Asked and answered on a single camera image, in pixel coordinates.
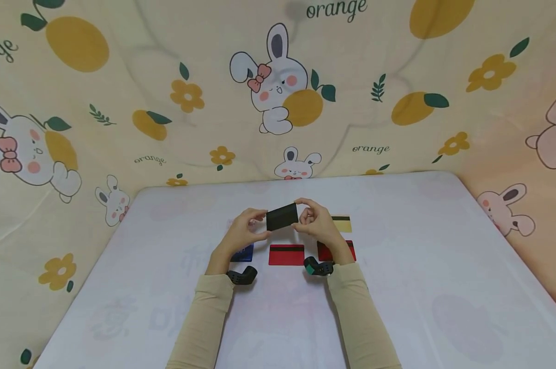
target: red card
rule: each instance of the red card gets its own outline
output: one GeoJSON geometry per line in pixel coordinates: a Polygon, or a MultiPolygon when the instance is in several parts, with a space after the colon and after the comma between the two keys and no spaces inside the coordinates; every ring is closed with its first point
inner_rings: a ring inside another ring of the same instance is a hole
{"type": "MultiPolygon", "coordinates": [[[[349,240],[346,240],[346,242],[352,252],[353,260],[356,261],[356,252],[353,250],[353,242],[349,240]]],[[[319,241],[317,241],[317,256],[319,257],[319,261],[333,261],[333,256],[327,246],[319,241]]]]}
{"type": "Polygon", "coordinates": [[[305,246],[301,244],[270,245],[268,265],[304,265],[305,246]]]}

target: beige sleeve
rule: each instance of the beige sleeve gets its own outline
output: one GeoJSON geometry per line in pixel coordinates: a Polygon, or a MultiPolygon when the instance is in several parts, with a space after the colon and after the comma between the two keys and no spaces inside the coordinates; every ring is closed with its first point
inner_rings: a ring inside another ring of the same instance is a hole
{"type": "Polygon", "coordinates": [[[357,263],[333,267],[327,279],[350,369],[398,369],[399,358],[357,263]]]}
{"type": "Polygon", "coordinates": [[[200,276],[166,369],[214,368],[233,287],[226,275],[200,276]]]}

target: black card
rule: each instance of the black card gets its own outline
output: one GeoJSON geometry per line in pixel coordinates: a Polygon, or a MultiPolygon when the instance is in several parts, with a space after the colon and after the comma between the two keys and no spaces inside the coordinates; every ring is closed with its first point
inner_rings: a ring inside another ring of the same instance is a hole
{"type": "Polygon", "coordinates": [[[294,202],[279,209],[268,211],[266,214],[266,226],[269,231],[288,227],[298,221],[299,215],[296,212],[296,203],[294,202]]]}

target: person's right hand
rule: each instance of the person's right hand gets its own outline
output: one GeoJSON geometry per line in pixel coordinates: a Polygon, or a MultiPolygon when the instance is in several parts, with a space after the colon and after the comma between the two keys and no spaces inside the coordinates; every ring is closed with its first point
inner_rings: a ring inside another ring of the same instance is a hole
{"type": "Polygon", "coordinates": [[[299,233],[313,236],[317,241],[327,246],[336,264],[353,263],[352,252],[340,231],[337,230],[329,210],[308,198],[301,197],[296,199],[294,203],[304,203],[309,207],[303,210],[299,222],[293,223],[293,228],[299,233]]]}

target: hand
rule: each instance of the hand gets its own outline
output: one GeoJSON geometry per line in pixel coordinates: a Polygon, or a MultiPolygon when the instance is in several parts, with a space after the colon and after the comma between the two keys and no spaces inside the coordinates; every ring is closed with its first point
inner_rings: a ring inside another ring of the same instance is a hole
{"type": "Polygon", "coordinates": [[[340,231],[337,230],[329,210],[308,198],[296,199],[294,203],[304,203],[309,207],[303,210],[299,222],[293,223],[293,228],[299,233],[313,236],[327,246],[336,264],[353,263],[352,252],[340,231]]]}
{"type": "Polygon", "coordinates": [[[227,273],[231,257],[236,252],[254,242],[267,240],[270,237],[270,231],[253,233],[249,230],[250,223],[254,220],[262,221],[267,212],[267,210],[249,208],[233,220],[231,228],[229,228],[223,240],[212,252],[205,275],[227,273]]]}

